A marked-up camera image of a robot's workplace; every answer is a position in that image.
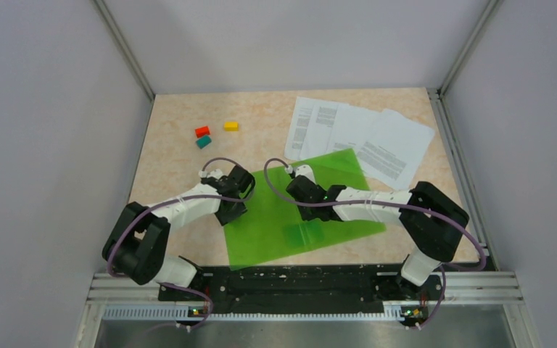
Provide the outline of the green plastic folder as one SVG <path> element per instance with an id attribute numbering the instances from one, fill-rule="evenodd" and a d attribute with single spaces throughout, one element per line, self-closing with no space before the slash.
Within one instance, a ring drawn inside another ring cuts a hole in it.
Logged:
<path id="1" fill-rule="evenodd" d="M 337 184 L 367 191 L 369 186 L 351 149 L 312 157 L 304 161 L 312 167 L 316 182 L 324 189 Z M 224 227 L 228 260 L 232 269 L 258 265 L 323 247 L 372 236 L 386 230 L 371 221 L 323 222 L 302 220 L 297 206 L 275 195 L 261 170 L 247 212 Z"/>

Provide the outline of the printed paper sheet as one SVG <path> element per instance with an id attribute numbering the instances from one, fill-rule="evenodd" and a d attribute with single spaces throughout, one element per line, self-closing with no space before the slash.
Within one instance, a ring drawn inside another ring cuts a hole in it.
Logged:
<path id="1" fill-rule="evenodd" d="M 368 129 L 381 113 L 349 104 L 338 106 L 331 127 L 326 153 L 355 148 L 364 142 Z"/>
<path id="2" fill-rule="evenodd" d="M 413 180 L 435 131 L 397 111 L 358 111 L 358 142 L 354 152 L 362 170 L 394 190 Z"/>
<path id="3" fill-rule="evenodd" d="M 292 113 L 291 124 L 289 126 L 288 136 L 284 147 L 284 156 L 288 160 L 298 160 L 300 152 L 305 140 L 310 119 L 315 114 L 315 108 L 318 106 L 331 105 L 331 101 L 321 99 L 311 99 L 298 96 Z"/>

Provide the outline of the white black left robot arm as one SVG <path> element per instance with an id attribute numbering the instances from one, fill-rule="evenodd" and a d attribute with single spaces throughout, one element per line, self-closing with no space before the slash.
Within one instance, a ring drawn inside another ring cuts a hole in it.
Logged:
<path id="1" fill-rule="evenodd" d="M 253 174 L 236 165 L 227 175 L 203 173 L 192 189 L 152 207 L 127 204 L 102 249 L 109 272 L 138 285 L 170 283 L 185 299 L 196 299 L 204 288 L 201 270 L 183 257 L 167 255 L 170 235 L 207 215 L 221 226 L 234 222 L 247 212 L 254 188 Z"/>

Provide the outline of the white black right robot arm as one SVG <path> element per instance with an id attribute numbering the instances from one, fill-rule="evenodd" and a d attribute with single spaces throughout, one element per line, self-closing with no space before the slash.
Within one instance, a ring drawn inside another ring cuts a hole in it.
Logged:
<path id="1" fill-rule="evenodd" d="M 303 220 L 401 225 L 415 244 L 396 279 L 397 291 L 406 299 L 415 299 L 431 273 L 453 260 L 470 220 L 462 207 L 426 181 L 409 191 L 382 192 L 346 185 L 324 189 L 309 177 L 296 175 L 286 192 Z"/>

